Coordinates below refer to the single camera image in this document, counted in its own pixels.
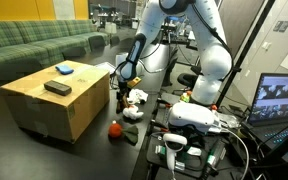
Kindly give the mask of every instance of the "cardboard box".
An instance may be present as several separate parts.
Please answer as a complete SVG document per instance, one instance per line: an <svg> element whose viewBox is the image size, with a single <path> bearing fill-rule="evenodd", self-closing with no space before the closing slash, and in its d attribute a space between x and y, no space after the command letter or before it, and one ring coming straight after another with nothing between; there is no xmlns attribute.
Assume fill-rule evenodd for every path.
<svg viewBox="0 0 288 180"><path fill-rule="evenodd" d="M74 72L61 75L55 66L0 88L17 125L45 136L74 143L109 101L109 71L64 61ZM67 96L44 89L54 80L71 86Z"/></svg>

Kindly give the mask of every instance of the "table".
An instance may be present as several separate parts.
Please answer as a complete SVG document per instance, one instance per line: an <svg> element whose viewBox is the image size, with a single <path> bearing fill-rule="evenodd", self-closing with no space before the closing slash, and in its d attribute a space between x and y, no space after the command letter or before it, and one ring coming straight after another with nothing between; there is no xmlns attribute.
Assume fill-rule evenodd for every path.
<svg viewBox="0 0 288 180"><path fill-rule="evenodd" d="M108 48L114 53L124 50L122 46ZM160 58L154 59L154 62L158 62L151 68L163 67L167 64L165 50L162 48L158 50L158 52L162 51ZM105 54L104 57L115 57L109 55L108 51ZM100 61L104 61L100 56L89 60L92 64ZM155 82L163 79L164 72L161 73L155 74L157 78L150 79L150 83L146 85L151 88L147 87L147 89L158 89L158 87L152 86L161 83ZM115 114L117 102L115 95L116 91L111 90L110 102L106 104L74 145L20 130L4 99L0 96L0 179L131 179L158 95L151 94L146 104L138 105L139 110L144 112L144 116L138 121L126 120L121 114ZM139 129L138 143L132 145L123 138L114 140L108 138L108 127L113 120L117 120L124 128L136 125Z"/></svg>

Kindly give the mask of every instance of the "blue cloth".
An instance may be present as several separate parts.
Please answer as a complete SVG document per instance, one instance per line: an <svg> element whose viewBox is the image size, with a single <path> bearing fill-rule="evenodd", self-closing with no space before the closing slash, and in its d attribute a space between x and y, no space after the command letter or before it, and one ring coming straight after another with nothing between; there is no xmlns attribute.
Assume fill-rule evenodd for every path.
<svg viewBox="0 0 288 180"><path fill-rule="evenodd" d="M61 74L63 74L63 75L71 74L72 72L74 72L74 69L68 67L68 66L65 65L65 64L57 65L57 66L55 66L55 68L56 68L59 72L61 72Z"/></svg>

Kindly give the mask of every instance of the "plush toy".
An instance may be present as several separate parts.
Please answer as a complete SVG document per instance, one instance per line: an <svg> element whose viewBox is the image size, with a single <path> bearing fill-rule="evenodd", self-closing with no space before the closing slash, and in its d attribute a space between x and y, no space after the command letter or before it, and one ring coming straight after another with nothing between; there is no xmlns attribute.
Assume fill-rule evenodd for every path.
<svg viewBox="0 0 288 180"><path fill-rule="evenodd" d="M123 114L124 116L131 118L133 120L136 120L138 118L141 118L143 116L143 112L137 112L138 107L135 105L130 105L128 108L124 108Z"/></svg>
<svg viewBox="0 0 288 180"><path fill-rule="evenodd" d="M122 126L116 121L110 125L108 129L108 135L111 138L119 138L121 135L124 135L131 143L136 144L138 141L138 128L136 126L132 126L127 129L123 129Z"/></svg>
<svg viewBox="0 0 288 180"><path fill-rule="evenodd" d="M118 138L122 135L122 126L113 121L110 128L108 129L108 135L112 138Z"/></svg>

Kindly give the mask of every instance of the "computer screen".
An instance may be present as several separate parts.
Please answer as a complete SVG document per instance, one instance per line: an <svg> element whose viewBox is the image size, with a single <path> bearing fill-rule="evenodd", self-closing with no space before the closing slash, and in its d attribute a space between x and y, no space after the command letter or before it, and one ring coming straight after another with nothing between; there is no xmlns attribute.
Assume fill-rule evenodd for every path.
<svg viewBox="0 0 288 180"><path fill-rule="evenodd" d="M288 74L262 73L255 92L250 122L288 120Z"/></svg>

